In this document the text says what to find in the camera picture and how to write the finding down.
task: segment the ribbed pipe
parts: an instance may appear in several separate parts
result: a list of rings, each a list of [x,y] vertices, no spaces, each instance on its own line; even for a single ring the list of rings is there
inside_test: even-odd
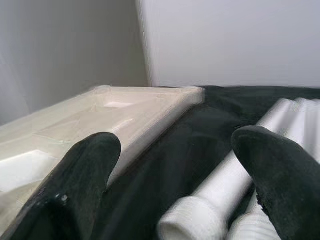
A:
[[[281,99],[257,125],[277,133],[294,109],[292,101]],[[231,152],[192,196],[179,199],[161,218],[159,236],[164,240],[223,239],[227,219],[250,183],[249,174]]]

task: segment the white plastic part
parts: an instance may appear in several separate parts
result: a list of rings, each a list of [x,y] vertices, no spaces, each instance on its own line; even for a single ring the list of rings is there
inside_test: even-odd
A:
[[[277,132],[293,110],[293,102],[281,99],[258,125]],[[221,240],[226,222],[250,186],[251,177],[231,152],[192,196],[178,200],[160,219],[159,236],[164,240]]]
[[[314,101],[314,112],[316,125],[312,128],[314,132],[314,145],[312,148],[312,156],[320,163],[320,100]]]
[[[315,102],[297,99],[295,114],[285,136],[298,143],[301,147],[314,142],[314,134],[309,130],[317,124]],[[281,240],[269,217],[258,204],[256,193],[253,195],[246,214],[239,217],[232,225],[228,240]]]
[[[0,161],[0,192],[43,180],[57,164],[55,157],[35,150]]]
[[[200,87],[99,86],[1,126],[0,189],[10,192],[0,192],[1,209],[6,210],[0,210],[0,226],[10,224],[48,171],[77,142],[98,132],[114,133],[119,138],[121,154],[109,178],[108,184],[111,184],[132,160],[192,105],[200,104],[203,98],[204,92]],[[49,160],[41,161],[40,153]],[[31,166],[34,171],[21,171]],[[6,178],[5,175],[2,177],[1,173],[7,170],[11,172],[6,173]],[[18,187],[24,190],[17,195]],[[4,203],[12,202],[7,201],[12,198],[17,204],[5,207]]]

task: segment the gray wall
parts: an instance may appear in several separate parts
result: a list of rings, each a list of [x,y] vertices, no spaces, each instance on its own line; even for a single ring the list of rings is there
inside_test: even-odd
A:
[[[0,124],[96,85],[148,85],[134,0],[0,0]]]
[[[154,86],[320,87],[319,0],[139,0]]]

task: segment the white plastic pipe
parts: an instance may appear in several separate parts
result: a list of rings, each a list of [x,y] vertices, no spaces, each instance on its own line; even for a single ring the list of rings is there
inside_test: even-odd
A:
[[[281,99],[258,123],[272,132],[294,110],[294,103]],[[227,232],[227,219],[250,186],[251,177],[231,152],[192,196],[179,199],[160,219],[164,240],[220,240]]]
[[[320,100],[315,101],[315,118],[316,126],[314,127],[315,141],[313,148],[313,157],[320,163]]]
[[[297,100],[297,111],[285,136],[305,148],[315,141],[310,131],[317,125],[315,120],[315,102]],[[256,193],[253,195],[246,214],[239,217],[232,225],[228,240],[281,240],[269,217],[258,204]]]

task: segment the white wall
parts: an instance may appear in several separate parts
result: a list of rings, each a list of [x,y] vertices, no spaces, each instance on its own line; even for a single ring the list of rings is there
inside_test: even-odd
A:
[[[0,125],[96,85],[147,86],[134,0],[0,0]]]
[[[140,0],[154,86],[320,87],[319,0]]]

